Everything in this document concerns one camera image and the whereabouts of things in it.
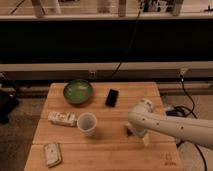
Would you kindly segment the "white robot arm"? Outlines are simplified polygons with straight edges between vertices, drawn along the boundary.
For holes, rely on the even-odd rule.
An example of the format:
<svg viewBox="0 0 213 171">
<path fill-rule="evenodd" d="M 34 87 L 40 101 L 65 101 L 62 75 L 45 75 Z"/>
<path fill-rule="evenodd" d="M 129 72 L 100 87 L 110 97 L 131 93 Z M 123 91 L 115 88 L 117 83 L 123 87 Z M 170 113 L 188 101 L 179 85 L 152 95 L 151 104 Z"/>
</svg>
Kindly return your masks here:
<svg viewBox="0 0 213 171">
<path fill-rule="evenodd" d="M 213 150 L 213 120 L 159 115 L 153 103 L 142 98 L 128 113 L 128 128 L 144 137 L 148 130 L 156 131 Z"/>
</svg>

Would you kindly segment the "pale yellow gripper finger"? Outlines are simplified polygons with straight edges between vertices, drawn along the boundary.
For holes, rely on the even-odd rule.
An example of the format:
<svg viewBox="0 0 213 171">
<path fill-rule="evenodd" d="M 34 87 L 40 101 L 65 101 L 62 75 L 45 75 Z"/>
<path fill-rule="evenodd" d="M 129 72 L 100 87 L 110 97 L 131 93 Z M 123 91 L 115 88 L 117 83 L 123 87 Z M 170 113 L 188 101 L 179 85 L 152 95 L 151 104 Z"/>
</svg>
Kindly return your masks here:
<svg viewBox="0 0 213 171">
<path fill-rule="evenodd" d="M 149 134 L 147 133 L 146 135 L 144 135 L 144 137 L 142 138 L 142 142 L 143 142 L 143 145 L 145 147 L 147 147 L 150 143 L 150 139 L 149 139 Z"/>
</svg>

